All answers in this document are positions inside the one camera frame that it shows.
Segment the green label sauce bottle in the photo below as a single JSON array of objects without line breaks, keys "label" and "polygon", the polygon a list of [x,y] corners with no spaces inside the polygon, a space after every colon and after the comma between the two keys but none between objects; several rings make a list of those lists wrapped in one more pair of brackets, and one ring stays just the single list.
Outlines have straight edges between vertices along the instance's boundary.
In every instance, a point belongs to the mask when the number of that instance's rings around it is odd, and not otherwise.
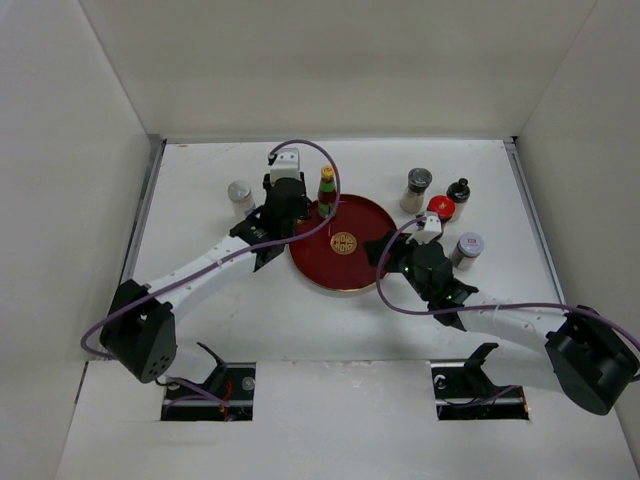
[{"label": "green label sauce bottle", "polygon": [[335,171],[330,165],[323,166],[317,194],[317,211],[321,218],[327,218],[331,215],[336,196]]}]

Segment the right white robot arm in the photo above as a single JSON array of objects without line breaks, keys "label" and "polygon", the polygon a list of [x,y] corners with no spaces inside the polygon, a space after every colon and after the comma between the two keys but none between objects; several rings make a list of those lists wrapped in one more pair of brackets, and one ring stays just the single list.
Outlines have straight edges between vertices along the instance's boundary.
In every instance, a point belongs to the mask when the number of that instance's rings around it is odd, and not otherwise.
[{"label": "right white robot arm", "polygon": [[606,415],[639,379],[639,343],[585,306],[500,301],[458,280],[436,241],[390,231],[364,244],[378,272],[402,275],[425,302],[421,315],[462,332],[486,334],[541,357],[519,367],[525,385],[558,391],[583,410]]}]

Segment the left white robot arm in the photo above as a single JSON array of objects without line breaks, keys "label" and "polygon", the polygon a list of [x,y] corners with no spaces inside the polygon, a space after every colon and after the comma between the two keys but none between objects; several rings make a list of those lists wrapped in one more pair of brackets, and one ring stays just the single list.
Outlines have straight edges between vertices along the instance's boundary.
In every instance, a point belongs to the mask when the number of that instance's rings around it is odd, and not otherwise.
[{"label": "left white robot arm", "polygon": [[179,345],[177,326],[222,287],[282,254],[297,222],[309,216],[302,177],[271,183],[266,175],[263,186],[264,204],[211,250],[160,279],[129,279],[117,288],[109,310],[117,317],[101,327],[99,342],[141,383],[178,377],[206,399],[223,390],[222,360],[202,344]]}]

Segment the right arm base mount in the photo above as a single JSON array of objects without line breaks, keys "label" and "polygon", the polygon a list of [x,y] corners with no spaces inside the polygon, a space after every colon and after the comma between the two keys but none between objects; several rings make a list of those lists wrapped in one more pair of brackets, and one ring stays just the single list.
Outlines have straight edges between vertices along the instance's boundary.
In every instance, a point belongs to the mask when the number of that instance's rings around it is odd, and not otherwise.
[{"label": "right arm base mount", "polygon": [[529,420],[521,386],[497,386],[482,367],[497,343],[484,343],[466,359],[430,363],[440,421]]}]

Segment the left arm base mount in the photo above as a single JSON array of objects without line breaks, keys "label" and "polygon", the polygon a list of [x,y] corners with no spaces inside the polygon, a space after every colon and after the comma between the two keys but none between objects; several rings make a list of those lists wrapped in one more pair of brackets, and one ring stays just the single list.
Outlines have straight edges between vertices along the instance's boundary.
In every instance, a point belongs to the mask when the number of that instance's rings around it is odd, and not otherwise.
[{"label": "left arm base mount", "polygon": [[162,377],[160,420],[165,422],[245,422],[253,419],[257,365],[228,363],[202,342],[178,351],[178,376]]}]

